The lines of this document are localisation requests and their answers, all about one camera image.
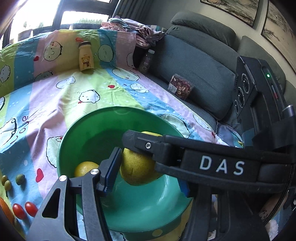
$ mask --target colorful bed sheet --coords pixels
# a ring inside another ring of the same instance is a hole
[[[93,72],[79,71],[77,37],[91,42]],[[0,169],[12,182],[11,204],[41,205],[58,178],[63,135],[78,118],[99,108],[140,108],[168,121],[185,138],[226,145],[201,117],[133,69],[135,45],[133,33],[59,30],[0,51]],[[26,183],[18,186],[20,173]],[[86,238],[82,219],[78,213]],[[31,217],[20,221],[24,233],[31,222]]]

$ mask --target gray sofa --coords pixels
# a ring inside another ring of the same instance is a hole
[[[177,13],[171,23],[165,37],[153,47],[155,54],[147,77],[166,90],[175,73],[192,82],[194,89],[188,99],[180,100],[215,131],[217,122],[221,122],[242,134],[231,98],[240,55],[266,60],[287,102],[296,106],[294,86],[273,57],[247,36],[236,52],[232,48],[235,32],[213,19],[185,11]]]

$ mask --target barcode label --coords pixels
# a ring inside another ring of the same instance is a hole
[[[172,92],[174,94],[174,93],[176,93],[177,88],[170,83],[168,85],[168,91],[170,91],[170,92]]]

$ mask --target wall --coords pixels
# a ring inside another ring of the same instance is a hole
[[[254,26],[251,28],[232,15],[215,7],[201,3],[200,0],[154,0],[144,23],[169,28],[172,26],[170,23],[171,19],[179,11],[190,10],[205,15],[229,26],[236,32],[237,39],[234,44],[235,50],[237,50],[239,42],[244,35],[257,42],[277,61],[285,72],[286,79],[296,87],[296,75],[292,68],[281,54],[263,36],[261,36],[267,8],[268,0],[260,0]]]

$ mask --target white lettering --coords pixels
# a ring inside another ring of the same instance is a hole
[[[239,175],[243,174],[244,169],[243,169],[242,167],[239,166],[240,164],[244,165],[244,162],[243,162],[243,161],[238,161],[238,162],[235,164],[235,168],[238,169],[238,170],[240,170],[240,172],[234,171],[234,172],[233,172],[234,175],[239,176]]]
[[[204,167],[205,159],[208,160],[206,167]],[[212,164],[212,158],[210,158],[209,156],[202,156],[202,161],[200,163],[200,169],[201,170],[208,170],[211,167],[211,164]]]
[[[223,159],[219,167],[217,168],[216,172],[219,172],[220,170],[223,170],[225,174],[227,174],[227,164],[226,159]]]

